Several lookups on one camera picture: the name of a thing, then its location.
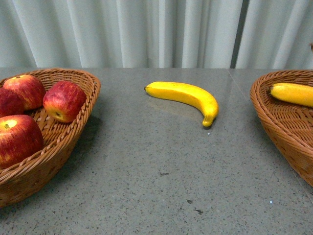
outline speckled stone surface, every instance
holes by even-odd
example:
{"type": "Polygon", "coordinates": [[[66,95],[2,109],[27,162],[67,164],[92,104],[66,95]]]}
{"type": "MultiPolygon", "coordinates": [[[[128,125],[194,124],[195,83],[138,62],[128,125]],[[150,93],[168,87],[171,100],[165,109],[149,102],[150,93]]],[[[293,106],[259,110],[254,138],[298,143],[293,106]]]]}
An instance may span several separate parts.
{"type": "MultiPolygon", "coordinates": [[[[30,68],[0,69],[0,78],[30,68]]],[[[71,157],[38,193],[0,209],[0,234],[311,235],[313,188],[249,98],[269,70],[85,69],[102,84],[71,157]],[[156,80],[211,92],[220,113],[148,96],[156,80]]]]}

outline white curtain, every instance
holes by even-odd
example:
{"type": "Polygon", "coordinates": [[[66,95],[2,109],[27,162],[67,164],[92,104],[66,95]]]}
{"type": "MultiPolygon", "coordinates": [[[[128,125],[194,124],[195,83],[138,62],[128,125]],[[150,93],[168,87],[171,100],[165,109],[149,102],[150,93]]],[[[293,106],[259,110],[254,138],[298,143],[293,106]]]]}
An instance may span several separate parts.
{"type": "Polygon", "coordinates": [[[0,0],[0,67],[313,69],[312,0],[0,0]]]}

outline wicker basket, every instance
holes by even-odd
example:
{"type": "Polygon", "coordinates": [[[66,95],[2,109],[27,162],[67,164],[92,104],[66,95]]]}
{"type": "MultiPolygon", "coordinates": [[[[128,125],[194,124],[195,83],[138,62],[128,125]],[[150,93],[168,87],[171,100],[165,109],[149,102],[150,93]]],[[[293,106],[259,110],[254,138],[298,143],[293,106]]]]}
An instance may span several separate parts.
{"type": "Polygon", "coordinates": [[[313,70],[283,70],[259,77],[250,98],[262,126],[291,167],[313,187],[313,109],[279,101],[267,93],[278,82],[313,86],[313,70]]]}
{"type": "MultiPolygon", "coordinates": [[[[44,136],[45,146],[42,151],[21,163],[0,170],[0,208],[17,203],[36,193],[60,170],[80,137],[101,88],[98,78],[82,70],[54,68],[23,74],[31,74],[39,78],[46,90],[57,81],[72,81],[84,90],[87,99],[77,118],[71,123],[55,121],[42,107],[27,113],[38,123],[44,136]]],[[[6,79],[0,81],[0,87],[6,79]]]]}

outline apple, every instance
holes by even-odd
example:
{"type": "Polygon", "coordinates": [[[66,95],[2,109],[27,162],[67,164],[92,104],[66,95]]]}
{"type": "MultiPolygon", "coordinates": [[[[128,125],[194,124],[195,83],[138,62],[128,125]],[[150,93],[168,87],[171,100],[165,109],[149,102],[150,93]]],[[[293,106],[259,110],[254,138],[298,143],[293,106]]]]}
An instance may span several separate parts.
{"type": "Polygon", "coordinates": [[[59,122],[72,122],[86,101],[82,88],[70,81],[55,83],[44,95],[43,106],[59,122]]]}
{"type": "Polygon", "coordinates": [[[13,91],[0,88],[0,118],[9,115],[23,114],[24,104],[13,91]]]}
{"type": "Polygon", "coordinates": [[[44,139],[31,116],[10,115],[0,118],[0,146],[0,168],[8,168],[43,149],[44,139]]]}
{"type": "Polygon", "coordinates": [[[9,78],[3,88],[15,92],[24,103],[24,110],[39,108],[43,105],[45,87],[40,79],[30,74],[9,78]]]}

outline banana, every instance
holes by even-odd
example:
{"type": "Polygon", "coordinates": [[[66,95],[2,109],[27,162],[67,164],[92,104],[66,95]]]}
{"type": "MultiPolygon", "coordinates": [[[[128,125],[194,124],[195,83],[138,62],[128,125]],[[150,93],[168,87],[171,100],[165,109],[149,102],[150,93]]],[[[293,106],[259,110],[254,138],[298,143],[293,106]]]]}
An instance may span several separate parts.
{"type": "Polygon", "coordinates": [[[191,84],[157,81],[144,89],[153,97],[178,101],[197,108],[204,116],[202,121],[204,127],[211,126],[219,113],[219,105],[214,96],[191,84]]]}
{"type": "Polygon", "coordinates": [[[275,83],[268,92],[281,101],[313,108],[313,87],[294,83],[275,83]]]}

